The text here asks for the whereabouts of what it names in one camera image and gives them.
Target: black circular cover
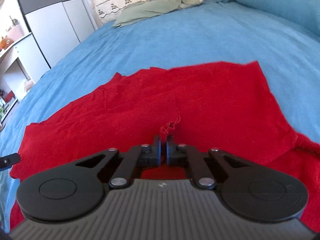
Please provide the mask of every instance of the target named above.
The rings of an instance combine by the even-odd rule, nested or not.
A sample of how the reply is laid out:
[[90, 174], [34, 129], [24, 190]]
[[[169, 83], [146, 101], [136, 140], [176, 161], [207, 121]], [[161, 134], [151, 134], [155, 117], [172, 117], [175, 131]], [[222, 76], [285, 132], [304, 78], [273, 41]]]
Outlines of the black circular cover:
[[308, 202], [298, 179], [265, 167], [234, 169], [221, 197], [235, 213], [259, 222], [279, 222], [302, 214]]
[[60, 166], [23, 181], [17, 201], [27, 217], [46, 222], [78, 218], [102, 201], [103, 186], [90, 169]]

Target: red garment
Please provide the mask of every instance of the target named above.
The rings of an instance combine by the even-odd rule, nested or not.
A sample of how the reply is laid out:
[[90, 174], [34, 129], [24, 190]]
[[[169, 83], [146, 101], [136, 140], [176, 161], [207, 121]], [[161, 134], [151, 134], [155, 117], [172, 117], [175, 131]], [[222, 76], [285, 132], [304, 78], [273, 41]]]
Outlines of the red garment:
[[[173, 134], [177, 143], [200, 151], [218, 147], [291, 174], [306, 184], [310, 198], [302, 216], [320, 231], [320, 145], [295, 132], [282, 115], [257, 62], [218, 62], [131, 76], [116, 74], [105, 85], [26, 128], [21, 162], [10, 175], [21, 180], [101, 150], [152, 143]], [[163, 166], [144, 178], [183, 178]], [[11, 228], [22, 220], [15, 204]]]

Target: silver bolt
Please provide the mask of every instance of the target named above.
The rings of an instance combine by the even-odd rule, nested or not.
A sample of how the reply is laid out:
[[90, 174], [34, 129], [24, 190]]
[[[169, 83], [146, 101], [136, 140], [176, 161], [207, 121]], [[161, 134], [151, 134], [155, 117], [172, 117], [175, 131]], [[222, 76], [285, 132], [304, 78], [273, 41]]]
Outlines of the silver bolt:
[[214, 184], [214, 180], [211, 178], [201, 178], [199, 179], [199, 184], [202, 186], [210, 187]]
[[113, 186], [123, 186], [127, 183], [127, 180], [124, 178], [114, 178], [111, 180]]

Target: orange plush toy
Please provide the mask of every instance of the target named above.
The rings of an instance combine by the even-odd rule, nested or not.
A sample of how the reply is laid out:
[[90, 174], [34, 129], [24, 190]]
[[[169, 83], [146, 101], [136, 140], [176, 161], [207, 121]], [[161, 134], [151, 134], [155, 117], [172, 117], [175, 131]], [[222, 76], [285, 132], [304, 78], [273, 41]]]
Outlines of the orange plush toy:
[[13, 40], [8, 38], [7, 36], [1, 38], [2, 40], [0, 41], [0, 51], [3, 49], [7, 49], [13, 43]]

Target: blue bedding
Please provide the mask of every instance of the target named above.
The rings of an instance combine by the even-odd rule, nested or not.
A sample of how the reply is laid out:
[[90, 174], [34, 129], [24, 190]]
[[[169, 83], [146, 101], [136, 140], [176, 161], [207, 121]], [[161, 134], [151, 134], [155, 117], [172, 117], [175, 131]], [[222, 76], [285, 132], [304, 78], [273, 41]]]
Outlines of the blue bedding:
[[[221, 60], [258, 60], [288, 122], [320, 142], [320, 37], [305, 28], [235, 2], [212, 0], [120, 29], [112, 24], [93, 33], [31, 89], [0, 133], [1, 156], [18, 151], [28, 124], [47, 119], [116, 72]], [[0, 219], [6, 232], [18, 185], [8, 171], [0, 172]]]

